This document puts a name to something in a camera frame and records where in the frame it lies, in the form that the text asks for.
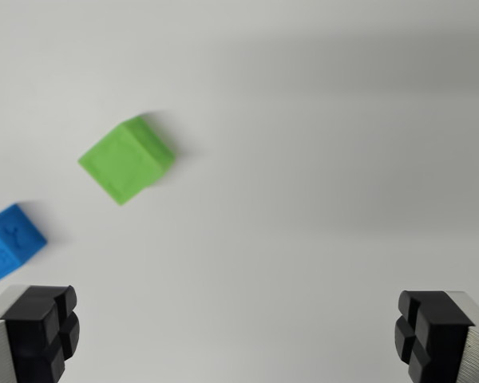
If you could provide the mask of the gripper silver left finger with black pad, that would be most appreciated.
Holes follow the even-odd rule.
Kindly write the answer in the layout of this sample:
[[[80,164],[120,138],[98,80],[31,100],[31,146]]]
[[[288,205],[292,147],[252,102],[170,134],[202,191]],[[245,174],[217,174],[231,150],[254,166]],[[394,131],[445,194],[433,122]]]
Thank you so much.
[[[77,349],[72,286],[13,285],[0,294],[0,382],[58,382]]]

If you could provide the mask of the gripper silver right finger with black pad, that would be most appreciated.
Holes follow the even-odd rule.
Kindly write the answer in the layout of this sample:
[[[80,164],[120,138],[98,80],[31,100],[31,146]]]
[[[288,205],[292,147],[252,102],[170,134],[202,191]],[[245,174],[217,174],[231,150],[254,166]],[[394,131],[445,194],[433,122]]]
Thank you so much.
[[[479,382],[479,305],[463,291],[400,293],[398,357],[413,382]]]

